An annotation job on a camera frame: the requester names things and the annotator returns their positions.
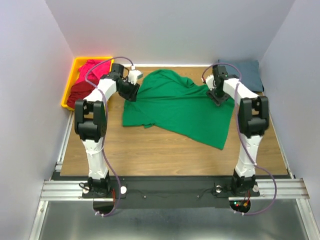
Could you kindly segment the green t shirt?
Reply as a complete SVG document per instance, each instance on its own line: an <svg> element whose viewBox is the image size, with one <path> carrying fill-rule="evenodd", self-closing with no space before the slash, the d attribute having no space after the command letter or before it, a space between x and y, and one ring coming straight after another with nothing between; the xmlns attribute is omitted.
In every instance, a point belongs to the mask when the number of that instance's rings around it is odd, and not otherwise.
<svg viewBox="0 0 320 240"><path fill-rule="evenodd" d="M226 144L234 100L217 106L206 85L173 70L159 69L142 81L135 102L125 101L124 127L159 128L222 150Z"/></svg>

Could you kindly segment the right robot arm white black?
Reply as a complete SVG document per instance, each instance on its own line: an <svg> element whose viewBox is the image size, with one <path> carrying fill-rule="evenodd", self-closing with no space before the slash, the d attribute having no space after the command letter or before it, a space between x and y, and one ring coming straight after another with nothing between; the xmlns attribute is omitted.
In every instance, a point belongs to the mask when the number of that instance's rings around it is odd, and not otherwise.
<svg viewBox="0 0 320 240"><path fill-rule="evenodd" d="M249 90L240 76L228 74L226 66L230 64L213 64L212 74L202 80L208 87L207 96L218 107L234 100L240 150L230 191L240 194L252 190L256 183L258 149L270 125L269 100Z"/></svg>

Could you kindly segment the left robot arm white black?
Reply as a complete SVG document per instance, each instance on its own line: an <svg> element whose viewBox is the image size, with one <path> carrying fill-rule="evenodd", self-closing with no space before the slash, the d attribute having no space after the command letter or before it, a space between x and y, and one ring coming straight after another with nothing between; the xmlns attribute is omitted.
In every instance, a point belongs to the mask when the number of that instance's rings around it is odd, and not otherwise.
<svg viewBox="0 0 320 240"><path fill-rule="evenodd" d="M104 158L104 140L107 133L107 101L118 93L130 102L137 100L140 88L138 80L143 73L134 65L127 76L123 76L125 67L113 63L109 73L101 76L94 90L74 106L74 130L85 148L88 161L88 180L80 183L84 198L106 198L113 193L109 169Z"/></svg>

